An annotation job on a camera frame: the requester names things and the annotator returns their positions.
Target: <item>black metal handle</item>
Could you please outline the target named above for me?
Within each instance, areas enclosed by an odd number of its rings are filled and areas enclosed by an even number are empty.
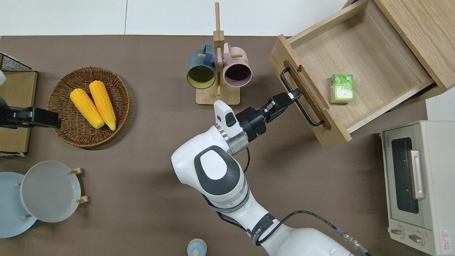
[[[288,83],[288,81],[286,80],[286,78],[284,77],[284,74],[285,74],[286,72],[289,72],[289,70],[290,70],[290,69],[289,69],[288,67],[285,68],[285,69],[283,69],[283,71],[281,71],[281,75],[280,75],[281,81],[283,81],[283,84],[284,84],[284,86],[286,87],[286,90],[288,91],[288,93],[292,91],[292,88],[291,88],[291,86],[289,85],[289,83]],[[300,109],[300,111],[302,111],[302,114],[305,116],[305,118],[307,119],[308,123],[310,123],[312,126],[319,126],[319,125],[321,125],[321,124],[324,123],[324,120],[322,120],[322,121],[320,121],[320,122],[315,122],[315,121],[313,121],[313,119],[312,119],[311,116],[308,114],[307,110],[305,109],[305,107],[303,106],[303,104],[300,102],[299,99],[296,99],[295,103],[297,103],[298,108]]]

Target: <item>white toaster oven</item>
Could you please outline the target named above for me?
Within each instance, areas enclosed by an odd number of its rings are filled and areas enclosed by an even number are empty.
[[[390,237],[455,256],[455,122],[414,122],[381,139]]]

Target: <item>oven handle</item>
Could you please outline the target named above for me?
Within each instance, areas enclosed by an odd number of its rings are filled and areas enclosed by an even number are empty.
[[[414,199],[423,199],[425,198],[424,187],[422,182],[422,169],[420,165],[420,151],[410,150],[411,151],[411,179],[412,179],[412,196]]]

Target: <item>small blue bottle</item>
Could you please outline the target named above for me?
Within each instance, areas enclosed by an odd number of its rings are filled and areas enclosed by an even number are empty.
[[[207,253],[207,244],[204,240],[196,238],[190,241],[187,247],[188,256],[205,256]]]

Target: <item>white wall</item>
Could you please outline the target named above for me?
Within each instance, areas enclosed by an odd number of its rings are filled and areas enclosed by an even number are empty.
[[[347,0],[218,0],[227,36],[293,36]],[[0,36],[212,35],[215,0],[2,0]],[[455,120],[455,90],[426,101],[429,120]]]

